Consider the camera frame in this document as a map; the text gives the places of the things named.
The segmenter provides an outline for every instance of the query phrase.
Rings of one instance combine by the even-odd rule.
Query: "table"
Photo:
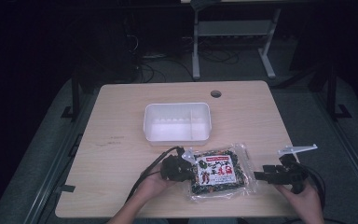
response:
[[[214,98],[212,91],[220,91]],[[279,164],[277,150],[291,145],[264,81],[106,85],[89,118],[56,207],[58,217],[111,217],[125,202],[139,174],[169,147],[145,139],[145,108],[153,103],[204,102],[211,109],[208,150],[242,142],[255,169]],[[150,201],[139,217],[282,217],[295,212],[272,186],[265,194],[192,203],[180,185]]]

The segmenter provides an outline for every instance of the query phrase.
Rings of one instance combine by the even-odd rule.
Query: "hand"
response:
[[[147,201],[176,183],[162,179],[159,173],[160,167],[161,163],[149,172],[149,176],[141,182],[132,197],[108,221],[109,224],[131,224]]]
[[[304,190],[299,194],[294,194],[282,185],[276,185],[275,188],[293,206],[298,216],[305,223],[324,223],[324,216],[318,192],[310,185],[308,180],[304,181]]]
[[[132,197],[136,197],[138,200],[147,202],[150,199],[157,197],[162,191],[176,183],[174,181],[162,179],[159,172],[160,167],[161,163],[150,171],[150,176],[142,181]]]

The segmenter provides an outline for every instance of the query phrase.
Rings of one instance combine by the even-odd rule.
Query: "cable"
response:
[[[179,63],[179,62],[177,62],[177,61],[175,61],[175,60],[172,60],[172,59],[165,59],[165,58],[164,58],[164,59],[156,59],[156,60],[152,60],[152,61],[150,61],[150,62],[146,62],[146,63],[156,63],[156,62],[163,62],[163,61],[166,61],[166,62],[172,62],[172,63],[177,63],[177,64],[181,65],[182,67],[184,67],[184,68],[185,68],[185,70],[187,71],[187,73],[190,75],[191,80],[196,81],[196,80],[194,80],[193,75],[192,75],[192,74],[191,74],[191,72],[187,69],[187,67],[186,67],[184,64]]]
[[[162,72],[160,72],[159,70],[154,69],[152,66],[150,66],[150,65],[148,65],[148,64],[141,63],[141,65],[144,65],[144,66],[148,67],[149,70],[146,70],[146,71],[151,71],[151,72],[153,73],[152,77],[149,78],[147,81],[144,82],[144,69],[141,69],[141,83],[147,83],[147,82],[149,82],[149,81],[153,78],[154,74],[156,74],[156,73],[159,73],[159,74],[164,78],[164,82],[167,82],[167,78],[166,78],[165,75],[164,75]]]
[[[153,163],[151,165],[149,165],[141,174],[141,176],[139,176],[138,180],[135,182],[135,184],[133,185],[129,196],[127,197],[126,202],[130,199],[130,197],[132,197],[133,193],[138,189],[138,186],[142,183],[142,181],[144,181],[148,176],[150,176],[150,171],[160,162],[162,161],[162,159],[164,159],[168,153],[170,153],[171,151],[178,149],[179,147],[172,147],[170,149],[168,149],[167,151],[163,152],[155,161],[153,161]]]
[[[166,54],[154,54],[154,55],[144,55],[143,59],[160,59],[167,57]]]
[[[318,190],[318,195],[319,195],[319,199],[321,201],[322,210],[324,210],[326,186],[325,186],[324,180],[322,179],[321,175],[318,172],[316,172],[314,169],[310,168],[309,166],[305,166],[305,165],[300,164],[296,161],[291,161],[291,163],[293,165],[299,167],[305,173],[307,173],[309,175],[309,177],[312,179],[313,183],[316,186],[316,189]],[[324,217],[324,220],[329,221],[329,222],[339,223],[339,224],[345,224],[345,222],[342,222],[339,220],[334,220],[331,218]],[[301,221],[301,219],[296,218],[296,219],[288,220],[286,222],[283,222],[282,224],[291,224],[291,223],[298,222],[298,221]]]
[[[240,52],[234,52],[233,54],[231,54],[230,52],[228,51],[225,51],[225,50],[221,50],[220,52],[223,52],[227,55],[226,58],[219,58],[218,56],[216,55],[213,55],[213,52],[212,53],[206,53],[205,51],[200,51],[200,56],[205,60],[205,61],[208,61],[208,62],[212,62],[212,63],[224,63],[224,64],[236,64],[240,61]],[[234,62],[228,62],[229,60],[235,58],[235,61]]]
[[[139,47],[139,40],[138,37],[136,37],[136,35],[127,35],[127,37],[132,37],[135,39],[135,47],[133,47],[133,49],[130,49],[130,53],[135,53],[135,51],[138,49]]]
[[[156,171],[156,172],[150,173],[150,174],[148,174],[146,177],[151,176],[151,175],[158,174],[159,172],[160,172],[160,171]]]

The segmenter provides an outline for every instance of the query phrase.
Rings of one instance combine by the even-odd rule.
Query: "snack package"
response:
[[[231,198],[255,193],[253,165],[244,144],[194,152],[189,197],[199,201],[208,198]]]

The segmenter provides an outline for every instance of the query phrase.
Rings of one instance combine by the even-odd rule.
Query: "white plastic bin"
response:
[[[145,110],[144,132],[152,146],[202,146],[211,129],[205,103],[152,104]]]

